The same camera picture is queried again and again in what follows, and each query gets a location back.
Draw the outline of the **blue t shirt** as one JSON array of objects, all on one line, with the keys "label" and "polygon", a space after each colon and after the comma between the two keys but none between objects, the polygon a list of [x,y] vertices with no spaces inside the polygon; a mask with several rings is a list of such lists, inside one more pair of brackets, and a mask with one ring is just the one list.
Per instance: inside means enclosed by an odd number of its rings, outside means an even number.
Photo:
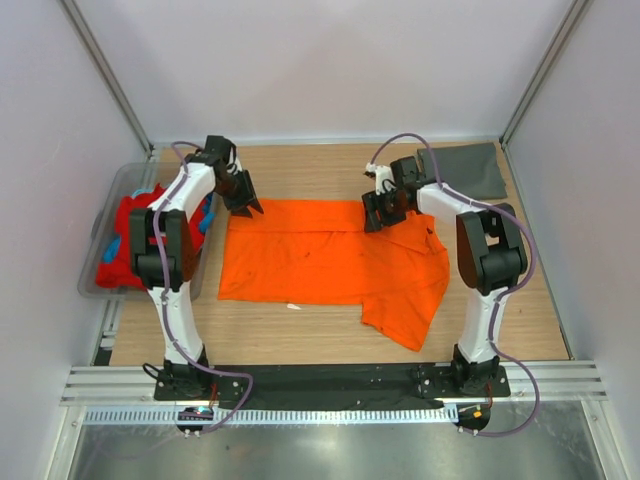
[{"label": "blue t shirt", "polygon": [[[216,216],[214,206],[215,202],[212,193],[208,194],[200,204],[201,211],[203,212],[203,218],[198,223],[198,230],[202,236],[206,234]],[[119,252],[121,241],[121,235],[117,234],[115,238],[110,242],[102,257],[102,261],[104,263],[113,262]]]}]

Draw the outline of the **left aluminium frame post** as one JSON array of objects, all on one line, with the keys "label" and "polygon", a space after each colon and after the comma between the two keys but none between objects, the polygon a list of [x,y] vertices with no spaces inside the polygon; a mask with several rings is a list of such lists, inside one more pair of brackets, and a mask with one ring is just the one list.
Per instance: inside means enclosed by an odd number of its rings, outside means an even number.
[{"label": "left aluminium frame post", "polygon": [[136,115],[103,49],[99,45],[89,23],[82,13],[78,2],[74,0],[59,0],[58,4],[68,18],[91,63],[94,65],[104,86],[121,112],[127,126],[142,147],[146,158],[150,159],[154,153],[154,145]]}]

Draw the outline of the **folded grey t shirt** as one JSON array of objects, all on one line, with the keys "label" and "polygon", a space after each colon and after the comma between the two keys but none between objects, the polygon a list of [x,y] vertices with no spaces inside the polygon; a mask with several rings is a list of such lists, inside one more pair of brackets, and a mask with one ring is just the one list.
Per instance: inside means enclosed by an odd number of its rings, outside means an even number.
[{"label": "folded grey t shirt", "polygon": [[493,143],[434,148],[440,179],[476,200],[507,198]]}]

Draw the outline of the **aluminium frame post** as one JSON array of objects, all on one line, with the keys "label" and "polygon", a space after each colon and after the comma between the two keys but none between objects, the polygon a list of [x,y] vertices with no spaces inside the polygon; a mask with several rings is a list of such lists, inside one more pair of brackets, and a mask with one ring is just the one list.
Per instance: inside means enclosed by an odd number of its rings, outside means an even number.
[{"label": "aluminium frame post", "polygon": [[91,63],[94,65],[104,86],[121,112],[127,126],[142,147],[146,158],[150,159],[154,153],[154,145],[136,115],[103,49],[99,45],[89,23],[82,13],[78,2],[74,0],[59,0],[58,4],[68,18]]},{"label": "aluminium frame post", "polygon": [[538,62],[503,133],[499,137],[499,143],[503,151],[508,148],[510,141],[515,136],[522,121],[559,62],[562,53],[570,43],[571,38],[592,4],[592,0],[573,0],[570,2],[566,13]]}]

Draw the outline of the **right aluminium frame post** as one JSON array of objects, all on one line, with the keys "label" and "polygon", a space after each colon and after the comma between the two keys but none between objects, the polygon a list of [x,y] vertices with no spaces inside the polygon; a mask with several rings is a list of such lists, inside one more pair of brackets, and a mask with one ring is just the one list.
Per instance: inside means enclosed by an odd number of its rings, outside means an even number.
[{"label": "right aluminium frame post", "polygon": [[499,143],[503,151],[508,148],[510,141],[515,136],[522,121],[559,62],[562,53],[570,43],[571,38],[592,4],[592,0],[573,0],[570,2],[566,13],[538,62],[503,133],[499,137]]}]

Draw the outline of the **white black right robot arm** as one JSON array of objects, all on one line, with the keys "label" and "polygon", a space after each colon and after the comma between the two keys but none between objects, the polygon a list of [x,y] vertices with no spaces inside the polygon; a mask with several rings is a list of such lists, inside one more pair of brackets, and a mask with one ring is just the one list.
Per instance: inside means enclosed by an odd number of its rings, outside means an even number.
[{"label": "white black right robot arm", "polygon": [[499,379],[495,347],[505,305],[528,268],[522,224],[510,205],[472,199],[440,181],[438,172],[428,176],[418,157],[389,166],[371,161],[364,174],[375,180],[375,189],[362,195],[367,233],[397,225],[411,211],[455,226],[458,272],[470,296],[449,378],[459,396],[486,394]]}]

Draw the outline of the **orange t shirt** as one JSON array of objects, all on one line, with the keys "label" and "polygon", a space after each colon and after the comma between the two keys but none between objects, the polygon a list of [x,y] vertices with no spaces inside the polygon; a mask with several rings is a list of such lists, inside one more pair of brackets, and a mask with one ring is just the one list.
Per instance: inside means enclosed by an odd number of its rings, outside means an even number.
[{"label": "orange t shirt", "polygon": [[409,213],[365,231],[356,201],[267,199],[228,222],[218,297],[305,305],[359,305],[361,322],[422,349],[450,280],[436,221]]}]

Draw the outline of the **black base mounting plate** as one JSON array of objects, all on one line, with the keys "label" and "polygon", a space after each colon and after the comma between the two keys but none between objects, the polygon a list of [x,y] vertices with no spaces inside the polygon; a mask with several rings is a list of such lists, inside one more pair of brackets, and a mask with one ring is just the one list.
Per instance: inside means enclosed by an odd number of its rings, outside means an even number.
[{"label": "black base mounting plate", "polygon": [[491,378],[457,382],[452,367],[436,363],[223,366],[246,378],[210,375],[188,366],[175,374],[149,363],[159,401],[204,401],[223,409],[271,411],[391,411],[436,409],[443,400],[507,398],[510,386],[500,366]]}]

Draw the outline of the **red t shirt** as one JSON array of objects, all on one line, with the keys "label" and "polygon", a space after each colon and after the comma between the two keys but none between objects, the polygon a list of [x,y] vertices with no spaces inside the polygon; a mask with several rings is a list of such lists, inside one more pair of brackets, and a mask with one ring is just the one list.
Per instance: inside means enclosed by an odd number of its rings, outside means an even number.
[{"label": "red t shirt", "polygon": [[[138,189],[131,196],[125,196],[119,203],[114,221],[115,236],[122,237],[119,252],[112,263],[101,263],[96,273],[96,284],[103,288],[132,287],[138,290],[143,289],[141,279],[131,270],[130,250],[129,250],[129,215],[136,208],[149,206],[157,200],[166,188],[157,184],[153,190]],[[194,249],[200,253],[205,240],[198,230],[198,223],[203,218],[200,204],[189,220],[189,229]]]}]

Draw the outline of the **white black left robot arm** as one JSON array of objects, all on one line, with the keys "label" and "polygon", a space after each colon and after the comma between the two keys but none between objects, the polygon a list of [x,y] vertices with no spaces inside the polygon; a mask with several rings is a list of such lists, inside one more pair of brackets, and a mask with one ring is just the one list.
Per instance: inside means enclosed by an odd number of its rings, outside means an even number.
[{"label": "white black left robot arm", "polygon": [[250,218],[263,210],[235,143],[220,135],[182,157],[167,189],[128,217],[131,268],[156,308],[165,340],[163,364],[149,373],[161,401],[203,400],[224,382],[243,399],[253,386],[249,374],[210,367],[195,324],[191,281],[199,254],[189,223],[208,196],[220,197],[233,216]]}]

